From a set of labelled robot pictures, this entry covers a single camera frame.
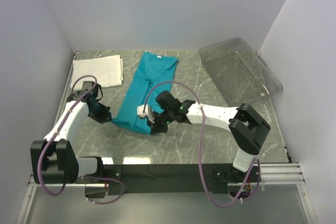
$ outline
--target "white towel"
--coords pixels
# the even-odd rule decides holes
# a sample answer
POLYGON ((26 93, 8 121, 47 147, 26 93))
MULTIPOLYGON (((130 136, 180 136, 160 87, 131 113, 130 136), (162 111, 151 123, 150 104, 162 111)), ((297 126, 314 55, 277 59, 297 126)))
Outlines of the white towel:
MULTIPOLYGON (((74 82, 87 74, 97 78, 102 88, 121 86, 122 77, 122 59, 120 55, 107 56, 89 60, 74 60, 71 87, 74 82)), ((75 91, 81 90, 83 81, 93 81, 92 78, 83 78, 77 82, 75 91)))

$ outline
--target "clear plastic bin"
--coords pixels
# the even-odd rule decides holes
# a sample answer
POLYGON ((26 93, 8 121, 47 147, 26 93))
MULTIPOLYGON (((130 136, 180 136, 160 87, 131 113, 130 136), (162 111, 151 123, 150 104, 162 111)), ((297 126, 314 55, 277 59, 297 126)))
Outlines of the clear plastic bin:
POLYGON ((203 47, 199 55, 229 106, 252 104, 283 90, 265 62, 241 38, 203 47))

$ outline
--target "white wall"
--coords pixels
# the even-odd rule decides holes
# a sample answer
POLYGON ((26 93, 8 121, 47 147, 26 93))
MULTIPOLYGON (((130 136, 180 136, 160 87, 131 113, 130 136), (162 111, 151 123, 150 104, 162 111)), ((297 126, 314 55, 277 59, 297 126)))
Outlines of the white wall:
POLYGON ((320 223, 336 211, 336 0, 286 0, 261 47, 283 84, 273 102, 320 223))
POLYGON ((0 219, 14 223, 30 144, 50 130, 71 49, 44 0, 0 0, 0 219))
POLYGON ((47 0, 72 49, 259 49, 285 0, 47 0))

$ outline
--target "marble tabletop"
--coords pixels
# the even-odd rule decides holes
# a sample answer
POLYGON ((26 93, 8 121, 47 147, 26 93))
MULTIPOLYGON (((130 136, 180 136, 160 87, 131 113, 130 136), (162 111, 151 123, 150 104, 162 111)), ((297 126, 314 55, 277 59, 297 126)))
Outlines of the marble tabletop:
MULTIPOLYGON (((179 62, 174 80, 193 88, 202 103, 227 106, 211 78, 201 64, 196 50, 149 50, 163 56, 176 56, 179 62)), ((123 84, 120 87, 103 89, 101 103, 111 107, 116 116, 133 75, 138 67, 143 50, 76 51, 75 59, 92 59, 120 55, 123 59, 123 84)), ((171 93, 183 101, 194 100, 182 87, 173 85, 171 93)), ((287 163, 286 148, 270 99, 253 104, 265 118, 271 131, 259 154, 262 163, 287 163)), ((200 125, 169 125, 166 134, 143 135, 115 126, 99 124, 87 118, 72 143, 77 156, 101 156, 114 164, 188 164, 197 163, 197 145, 200 125)), ((238 146, 229 131, 206 126, 202 144, 203 163, 231 163, 238 146)))

